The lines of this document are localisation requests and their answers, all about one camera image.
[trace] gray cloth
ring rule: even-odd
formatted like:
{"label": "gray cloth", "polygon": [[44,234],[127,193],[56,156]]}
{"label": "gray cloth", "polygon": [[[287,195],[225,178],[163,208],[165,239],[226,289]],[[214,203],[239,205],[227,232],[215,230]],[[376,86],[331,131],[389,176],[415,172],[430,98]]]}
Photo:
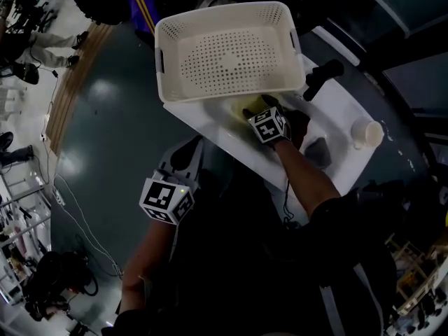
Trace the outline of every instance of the gray cloth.
{"label": "gray cloth", "polygon": [[305,157],[316,168],[325,169],[331,165],[331,155],[328,150],[327,142],[325,138],[321,137],[311,143],[307,149],[305,149]]}

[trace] laundry basket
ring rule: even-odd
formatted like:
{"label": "laundry basket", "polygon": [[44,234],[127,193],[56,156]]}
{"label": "laundry basket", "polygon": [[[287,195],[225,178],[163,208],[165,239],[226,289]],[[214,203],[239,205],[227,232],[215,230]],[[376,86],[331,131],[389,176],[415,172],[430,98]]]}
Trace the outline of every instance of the laundry basket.
{"label": "laundry basket", "polygon": [[165,103],[294,91],[305,84],[291,12],[275,1],[204,8],[159,21],[155,64]]}

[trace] white cup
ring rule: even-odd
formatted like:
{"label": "white cup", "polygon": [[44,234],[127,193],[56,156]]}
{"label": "white cup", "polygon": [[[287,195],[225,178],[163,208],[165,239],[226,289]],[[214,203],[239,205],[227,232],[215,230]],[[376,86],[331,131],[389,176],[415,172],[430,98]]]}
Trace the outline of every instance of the white cup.
{"label": "white cup", "polygon": [[356,149],[376,148],[383,141],[384,131],[376,120],[360,117],[351,126],[351,136]]}

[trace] backpack strap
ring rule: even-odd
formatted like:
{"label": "backpack strap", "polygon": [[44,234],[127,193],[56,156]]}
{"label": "backpack strap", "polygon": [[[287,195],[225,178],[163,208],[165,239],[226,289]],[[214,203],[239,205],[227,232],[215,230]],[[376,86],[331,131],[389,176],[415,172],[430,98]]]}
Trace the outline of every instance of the backpack strap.
{"label": "backpack strap", "polygon": [[[378,317],[379,317],[380,329],[379,329],[378,335],[383,335],[384,320],[383,320],[383,310],[381,308],[381,305],[379,304],[378,299],[375,297],[375,294],[373,293],[372,288],[370,287],[369,279],[367,278],[367,275],[366,275],[362,265],[357,264],[353,268],[353,270],[354,270],[356,276],[360,279],[361,283],[364,285],[364,287],[369,291],[370,297],[373,300],[375,309],[377,309],[377,313],[378,313]],[[325,310],[327,311],[327,317],[328,317],[328,321],[330,322],[330,327],[331,327],[333,335],[334,336],[345,336],[344,326],[342,325],[341,317],[337,310],[335,296],[333,295],[331,286],[327,286],[325,288],[321,287],[321,294],[322,294],[322,301],[325,306]]]}

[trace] basket handle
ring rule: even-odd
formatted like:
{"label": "basket handle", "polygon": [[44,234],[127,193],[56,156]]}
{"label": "basket handle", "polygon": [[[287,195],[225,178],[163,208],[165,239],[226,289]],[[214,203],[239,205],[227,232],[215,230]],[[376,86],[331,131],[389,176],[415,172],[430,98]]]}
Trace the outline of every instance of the basket handle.
{"label": "basket handle", "polygon": [[300,54],[301,51],[300,51],[299,37],[297,36],[297,31],[295,29],[291,29],[289,35],[291,37],[291,42],[293,43],[295,54],[296,55]]}
{"label": "basket handle", "polygon": [[163,64],[163,51],[161,48],[156,48],[155,53],[155,72],[165,73],[165,66]]}

